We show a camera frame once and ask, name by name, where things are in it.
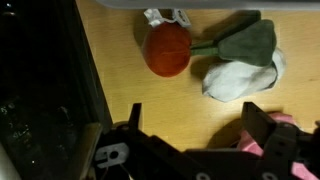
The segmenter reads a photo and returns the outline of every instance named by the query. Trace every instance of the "pink object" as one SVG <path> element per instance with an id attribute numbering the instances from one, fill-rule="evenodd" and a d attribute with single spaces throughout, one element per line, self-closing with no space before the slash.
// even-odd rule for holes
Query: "pink object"
<path id="1" fill-rule="evenodd" d="M 291 115 L 282 113 L 272 113 L 269 114 L 271 118 L 280 122 L 287 122 L 295 124 Z M 238 143 L 237 148 L 241 151 L 251 152 L 258 156 L 262 156 L 263 150 L 260 146 L 253 140 L 250 134 L 246 130 L 242 130 L 240 133 L 241 139 Z M 318 180 L 308 169 L 301 163 L 294 163 L 291 170 L 292 174 L 303 180 Z"/>

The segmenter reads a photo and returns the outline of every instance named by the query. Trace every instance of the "pink cloth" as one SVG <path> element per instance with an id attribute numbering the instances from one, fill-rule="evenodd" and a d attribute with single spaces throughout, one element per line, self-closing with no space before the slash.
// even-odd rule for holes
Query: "pink cloth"
<path id="1" fill-rule="evenodd" d="M 269 116 L 276 121 L 295 124 L 291 115 L 282 114 L 282 113 L 272 113 L 272 114 L 269 114 Z M 239 150 L 251 152 L 258 156 L 262 156 L 263 150 L 253 140 L 253 138 L 250 136 L 250 134 L 246 130 L 241 131 L 240 136 L 241 136 L 241 139 L 237 146 Z M 318 180 L 318 178 L 314 176 L 312 173 L 310 173 L 308 169 L 301 163 L 294 163 L 292 166 L 291 172 L 292 174 L 294 174 L 295 176 L 303 180 Z"/>

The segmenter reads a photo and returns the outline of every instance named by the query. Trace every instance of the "wooden table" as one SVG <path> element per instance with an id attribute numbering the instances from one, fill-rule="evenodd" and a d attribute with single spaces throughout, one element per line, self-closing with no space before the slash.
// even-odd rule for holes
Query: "wooden table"
<path id="1" fill-rule="evenodd" d="M 222 147 L 236 140 L 241 128 L 236 119 L 245 101 L 291 114 L 309 132 L 320 119 L 320 12 L 263 12 L 263 18 L 275 23 L 278 47 L 288 63 L 285 75 L 270 91 L 222 103 L 201 92 L 212 58 L 193 57 L 184 72 L 172 78 L 148 69 L 140 51 L 150 28 L 143 10 L 110 9 L 94 0 L 78 0 L 78 6 L 115 122 L 127 120 L 132 104 L 142 102 L 141 129 L 184 150 Z M 234 13 L 187 10 L 193 42 L 212 39 L 237 18 Z"/>

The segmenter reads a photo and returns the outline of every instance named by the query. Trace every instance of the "table surface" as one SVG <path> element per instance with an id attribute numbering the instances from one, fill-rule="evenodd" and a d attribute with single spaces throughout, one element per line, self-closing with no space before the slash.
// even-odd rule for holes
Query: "table surface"
<path id="1" fill-rule="evenodd" d="M 320 12 L 263 11 L 275 23 L 278 47 L 287 70 L 275 88 L 228 103 L 202 95 L 202 78 L 213 58 L 192 57 L 179 75 L 152 73 L 140 45 L 150 29 L 143 10 L 116 10 L 94 0 L 77 0 L 114 122 L 127 120 L 141 102 L 141 129 L 179 150 L 217 148 L 237 140 L 242 104 L 253 101 L 264 111 L 294 116 L 308 132 L 320 119 Z M 187 10 L 193 42 L 212 39 L 237 18 L 231 10 Z"/>

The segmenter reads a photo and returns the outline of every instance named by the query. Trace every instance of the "white cloth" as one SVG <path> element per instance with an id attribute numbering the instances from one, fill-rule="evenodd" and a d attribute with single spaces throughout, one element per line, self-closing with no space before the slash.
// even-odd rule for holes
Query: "white cloth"
<path id="1" fill-rule="evenodd" d="M 272 56 L 273 63 L 266 67 L 252 66 L 239 61 L 214 64 L 203 80 L 203 94 L 222 102 L 264 91 L 274 87 L 286 68 L 280 49 Z"/>

